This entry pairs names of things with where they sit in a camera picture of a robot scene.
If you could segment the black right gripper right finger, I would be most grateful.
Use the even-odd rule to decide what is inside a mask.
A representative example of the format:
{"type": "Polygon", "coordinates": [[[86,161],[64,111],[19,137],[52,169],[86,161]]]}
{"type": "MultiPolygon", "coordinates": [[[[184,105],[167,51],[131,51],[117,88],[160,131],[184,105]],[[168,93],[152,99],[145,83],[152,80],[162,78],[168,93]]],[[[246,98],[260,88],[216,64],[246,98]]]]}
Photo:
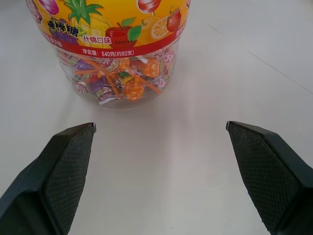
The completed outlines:
{"type": "Polygon", "coordinates": [[[242,181],[271,235],[313,235],[313,168],[275,132],[228,121],[242,181]]]}

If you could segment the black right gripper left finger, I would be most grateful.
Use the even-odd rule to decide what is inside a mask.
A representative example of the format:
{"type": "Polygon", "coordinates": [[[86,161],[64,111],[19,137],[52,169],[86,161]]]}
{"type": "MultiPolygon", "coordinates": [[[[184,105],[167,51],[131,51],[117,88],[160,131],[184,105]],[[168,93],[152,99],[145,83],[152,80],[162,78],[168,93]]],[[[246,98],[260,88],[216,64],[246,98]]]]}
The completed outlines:
{"type": "Polygon", "coordinates": [[[96,125],[54,135],[0,197],[0,235],[68,235],[84,190],[96,125]]]}

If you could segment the pink candy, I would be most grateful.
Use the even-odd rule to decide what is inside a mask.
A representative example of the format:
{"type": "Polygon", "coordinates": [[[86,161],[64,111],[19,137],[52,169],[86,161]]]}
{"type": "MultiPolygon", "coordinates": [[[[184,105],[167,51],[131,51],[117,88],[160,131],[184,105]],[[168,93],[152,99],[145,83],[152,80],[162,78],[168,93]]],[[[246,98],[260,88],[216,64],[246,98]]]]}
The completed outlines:
{"type": "Polygon", "coordinates": [[[171,69],[175,65],[176,55],[170,51],[169,53],[165,54],[161,60],[161,72],[162,74],[169,74],[171,69]]]}
{"type": "Polygon", "coordinates": [[[76,82],[73,82],[71,86],[79,94],[88,94],[89,93],[89,89],[84,83],[76,81],[76,82]]]}

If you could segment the orange candy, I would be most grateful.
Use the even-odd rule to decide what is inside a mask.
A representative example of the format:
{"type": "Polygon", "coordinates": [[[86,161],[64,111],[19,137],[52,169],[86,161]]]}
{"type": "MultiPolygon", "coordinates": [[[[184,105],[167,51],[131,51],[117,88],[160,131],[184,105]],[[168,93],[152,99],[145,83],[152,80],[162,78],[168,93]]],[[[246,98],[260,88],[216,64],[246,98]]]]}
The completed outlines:
{"type": "Polygon", "coordinates": [[[130,84],[122,89],[123,95],[132,102],[140,100],[144,95],[144,86],[139,84],[130,84]]]}
{"type": "Polygon", "coordinates": [[[142,72],[148,77],[159,76],[160,61],[149,58],[148,62],[142,67],[142,72]]]}

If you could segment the purple candy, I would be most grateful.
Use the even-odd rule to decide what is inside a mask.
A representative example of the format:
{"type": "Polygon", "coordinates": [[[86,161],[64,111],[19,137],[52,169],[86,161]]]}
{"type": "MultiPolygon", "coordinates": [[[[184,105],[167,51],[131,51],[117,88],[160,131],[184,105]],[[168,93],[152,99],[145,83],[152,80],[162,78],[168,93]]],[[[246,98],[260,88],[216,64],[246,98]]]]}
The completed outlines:
{"type": "Polygon", "coordinates": [[[90,73],[97,73],[98,70],[92,65],[86,63],[82,59],[78,60],[75,65],[72,66],[75,75],[84,75],[90,73]]]}

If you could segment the clear plastic lollipop jar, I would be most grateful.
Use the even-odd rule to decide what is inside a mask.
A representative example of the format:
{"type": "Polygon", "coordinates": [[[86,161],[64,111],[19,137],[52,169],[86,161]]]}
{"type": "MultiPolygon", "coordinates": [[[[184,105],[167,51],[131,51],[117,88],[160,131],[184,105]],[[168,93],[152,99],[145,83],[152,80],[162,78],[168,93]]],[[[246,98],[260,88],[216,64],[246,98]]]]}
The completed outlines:
{"type": "Polygon", "coordinates": [[[78,95],[102,107],[128,108],[153,100],[169,85],[175,65],[162,74],[161,60],[170,51],[177,59],[191,0],[25,1],[67,80],[88,87],[88,94],[78,95]],[[158,77],[142,72],[149,58],[160,61],[158,77]],[[98,72],[75,75],[72,66],[80,59],[98,72]],[[123,95],[130,84],[144,86],[140,100],[123,95]]]}

